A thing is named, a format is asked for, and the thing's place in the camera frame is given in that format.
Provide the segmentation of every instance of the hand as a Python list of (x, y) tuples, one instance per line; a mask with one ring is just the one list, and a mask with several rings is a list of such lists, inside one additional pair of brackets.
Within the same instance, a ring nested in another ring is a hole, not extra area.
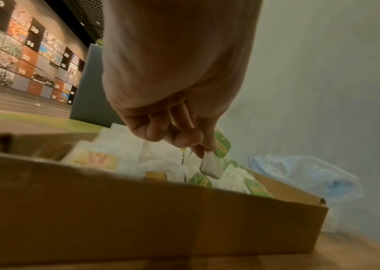
[(216, 148), (242, 85), (260, 0), (103, 0), (106, 96), (138, 137)]

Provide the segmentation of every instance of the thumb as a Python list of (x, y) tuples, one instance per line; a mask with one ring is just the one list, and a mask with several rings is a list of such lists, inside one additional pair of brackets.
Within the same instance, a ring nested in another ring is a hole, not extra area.
[(194, 121), (194, 127), (203, 133), (203, 142), (200, 144), (207, 151), (216, 150), (215, 127), (219, 117), (201, 117), (197, 116)]

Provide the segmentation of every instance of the printed number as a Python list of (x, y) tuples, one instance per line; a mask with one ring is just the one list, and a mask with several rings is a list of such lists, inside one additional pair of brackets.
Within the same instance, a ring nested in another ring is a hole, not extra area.
[(4, 7), (4, 2), (2, 0), (0, 0), (0, 6)]
[(39, 33), (39, 29), (37, 29), (36, 27), (32, 26), (30, 28), (31, 31), (33, 31), (35, 34), (38, 34)]

